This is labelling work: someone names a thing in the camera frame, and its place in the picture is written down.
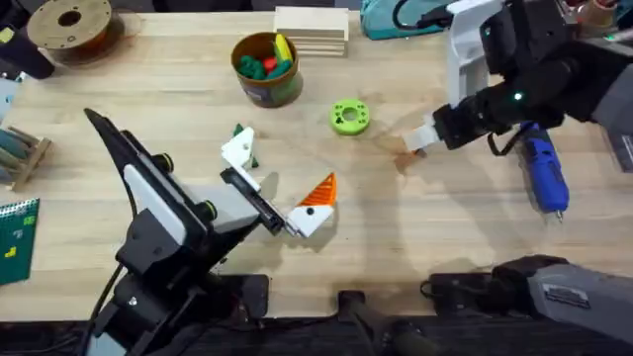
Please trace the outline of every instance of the cable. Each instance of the cable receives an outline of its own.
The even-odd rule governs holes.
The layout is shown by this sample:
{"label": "cable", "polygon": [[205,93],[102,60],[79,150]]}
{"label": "cable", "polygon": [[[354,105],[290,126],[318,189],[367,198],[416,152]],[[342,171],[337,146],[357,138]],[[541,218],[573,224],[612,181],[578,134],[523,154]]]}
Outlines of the cable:
{"label": "cable", "polygon": [[230,325],[222,325],[220,323],[218,323],[216,327],[219,327],[228,331],[233,331],[233,332],[262,332],[262,331],[265,332],[265,331],[279,331],[279,330],[294,330],[294,329],[298,329],[302,327],[308,327],[308,326],[332,321],[335,317],[336,315],[323,317],[323,318],[310,320],[310,321],[298,320],[298,321],[290,321],[287,323],[277,322],[272,325],[266,325],[265,323],[261,322],[258,326],[250,327],[250,328],[238,328],[238,327],[232,327]]}
{"label": "cable", "polygon": [[516,132],[514,136],[505,144],[505,147],[501,151],[498,150],[497,145],[495,144],[494,134],[490,133],[487,137],[488,146],[491,148],[491,151],[493,152],[495,156],[505,156],[512,150],[516,142],[525,133],[527,133],[528,130],[532,129],[533,126],[534,126],[534,123],[529,123],[528,125],[521,127],[521,129],[518,132]]}
{"label": "cable", "polygon": [[[130,186],[125,182],[124,182],[124,186],[126,188],[126,194],[128,194],[128,201],[130,202],[130,208],[132,209],[132,217],[134,218],[137,214],[135,197],[132,194],[132,190],[130,189]],[[122,270],[123,270],[123,265],[119,263],[115,271],[112,273],[110,280],[108,280],[108,283],[106,283],[106,286],[104,287],[103,292],[101,292],[101,295],[99,296],[99,299],[97,300],[97,303],[95,304],[95,307],[90,313],[90,318],[88,319],[86,330],[84,331],[83,336],[81,337],[81,344],[79,344],[79,350],[77,351],[78,356],[86,355],[86,352],[88,351],[88,346],[90,345],[90,337],[92,336],[92,331],[95,328],[95,319],[97,318],[97,315],[101,311],[101,308],[103,307],[103,304],[106,301],[106,298],[110,294],[110,290],[112,290],[112,286],[114,286]]]}
{"label": "cable", "polygon": [[180,356],[215,324],[217,324],[217,321],[212,320],[203,324],[197,323],[185,326],[174,336],[167,346],[153,351],[146,356]]}
{"label": "cable", "polygon": [[427,299],[433,299],[433,297],[440,297],[437,294],[425,291],[425,288],[430,285],[431,285],[431,282],[429,280],[422,281],[422,283],[419,285],[419,292]]}
{"label": "cable", "polygon": [[36,349],[36,350],[5,350],[5,351],[0,351],[0,355],[3,356],[22,356],[22,355],[37,355],[37,354],[47,354],[49,352],[53,352],[56,350],[59,350],[60,348],[67,346],[75,341],[77,341],[77,339],[79,339],[79,337],[77,336],[72,336],[64,341],[58,342],[57,344],[54,344],[50,347],[47,347],[45,349]]}
{"label": "cable", "polygon": [[400,14],[400,10],[407,3],[407,1],[408,0],[399,0],[398,4],[396,4],[396,7],[394,8],[394,12],[392,13],[392,20],[394,21],[394,25],[396,25],[396,27],[401,30],[409,30],[409,31],[419,30],[418,26],[404,25],[403,23],[400,22],[400,19],[398,18],[398,15]]}
{"label": "cable", "polygon": [[400,22],[398,16],[407,1],[408,0],[400,0],[398,4],[396,4],[396,7],[394,7],[394,12],[392,13],[392,21],[394,22],[394,25],[401,30],[422,30],[431,26],[437,26],[443,29],[451,26],[453,23],[453,14],[446,10],[446,5],[440,5],[433,8],[431,11],[422,14],[417,23],[415,23],[415,26],[404,25]]}

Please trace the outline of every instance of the black tool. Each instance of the black tool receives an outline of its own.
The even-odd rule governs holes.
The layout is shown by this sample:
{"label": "black tool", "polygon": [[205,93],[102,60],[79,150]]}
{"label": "black tool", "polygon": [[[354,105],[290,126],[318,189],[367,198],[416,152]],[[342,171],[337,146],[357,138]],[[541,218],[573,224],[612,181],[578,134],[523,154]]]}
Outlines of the black tool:
{"label": "black tool", "polygon": [[31,13],[18,0],[0,2],[0,26],[22,29],[29,22]]}
{"label": "black tool", "polygon": [[414,323],[401,317],[385,316],[367,307],[360,291],[338,293],[338,319],[354,322],[372,356],[442,356],[448,349],[441,348]]}
{"label": "black tool", "polygon": [[566,115],[633,133],[625,114],[633,109],[633,98],[623,95],[633,87],[633,49],[605,39],[577,39],[578,24],[556,1],[504,4],[480,29],[490,73],[503,81],[433,113],[433,128],[446,146],[456,149],[487,134],[492,152],[504,155],[519,136],[499,149],[495,134],[525,122],[551,129]]}
{"label": "black tool", "polygon": [[117,252],[128,274],[94,320],[95,335],[108,333],[128,355],[140,356],[168,347],[174,338],[188,337],[193,325],[229,319],[241,311],[246,319],[263,317],[266,276],[209,273],[260,221],[215,232],[211,222],[216,214],[200,209],[171,178],[168,155],[149,154],[130,132],[119,132],[90,109],[85,112],[128,192],[149,204],[135,215]]}
{"label": "black tool", "polygon": [[0,28],[0,59],[37,79],[50,77],[55,69],[36,45],[11,26]]}

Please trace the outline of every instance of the wooden tabletop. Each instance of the wooden tabletop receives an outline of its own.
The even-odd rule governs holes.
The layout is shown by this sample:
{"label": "wooden tabletop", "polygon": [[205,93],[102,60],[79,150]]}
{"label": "wooden tabletop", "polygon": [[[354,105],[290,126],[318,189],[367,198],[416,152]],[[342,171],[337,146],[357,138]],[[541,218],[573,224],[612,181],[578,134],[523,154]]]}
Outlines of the wooden tabletop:
{"label": "wooden tabletop", "polygon": [[[445,103],[442,35],[372,42],[350,24],[349,57],[302,58],[305,86],[281,109],[252,105],[229,65],[248,34],[270,31],[271,13],[127,15],[130,32],[108,58],[29,79],[5,120],[53,141],[23,193],[42,198],[31,279],[0,287],[0,319],[87,318],[115,267],[131,213],[92,108],[171,154],[187,184],[222,184],[220,147],[237,123],[257,132],[257,179],[279,174],[274,202],[289,211],[330,171],[336,218],[309,240],[256,230],[222,273],[266,273],[271,315],[324,315],[343,289],[368,293],[383,312],[432,312],[418,292],[433,272],[467,272],[531,253],[633,276],[633,176],[619,173],[595,125],[567,120],[551,136],[571,205],[544,221],[530,203],[518,158],[497,158],[480,139],[425,158],[399,134]],[[359,98],[372,124],[356,137],[328,126],[332,103]]]}

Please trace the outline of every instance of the wooden blocks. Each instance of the wooden blocks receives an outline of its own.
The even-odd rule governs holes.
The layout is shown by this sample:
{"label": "wooden blocks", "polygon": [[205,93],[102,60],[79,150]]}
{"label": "wooden blocks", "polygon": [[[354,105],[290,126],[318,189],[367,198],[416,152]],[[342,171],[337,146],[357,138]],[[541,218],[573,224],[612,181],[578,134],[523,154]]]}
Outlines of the wooden blocks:
{"label": "wooden blocks", "polygon": [[349,11],[277,6],[274,31],[292,41],[299,55],[344,57],[349,41]]}
{"label": "wooden blocks", "polygon": [[48,138],[38,139],[13,127],[0,130],[0,183],[20,190],[49,147]]}

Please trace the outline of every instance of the green gear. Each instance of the green gear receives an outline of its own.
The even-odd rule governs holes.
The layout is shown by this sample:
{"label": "green gear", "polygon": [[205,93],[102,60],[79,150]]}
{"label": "green gear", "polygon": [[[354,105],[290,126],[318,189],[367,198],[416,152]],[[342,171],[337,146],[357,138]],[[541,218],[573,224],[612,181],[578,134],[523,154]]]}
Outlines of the green gear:
{"label": "green gear", "polygon": [[[353,116],[354,119],[345,119],[343,113]],[[369,126],[369,109],[360,100],[343,99],[332,106],[329,123],[338,134],[360,134]]]}

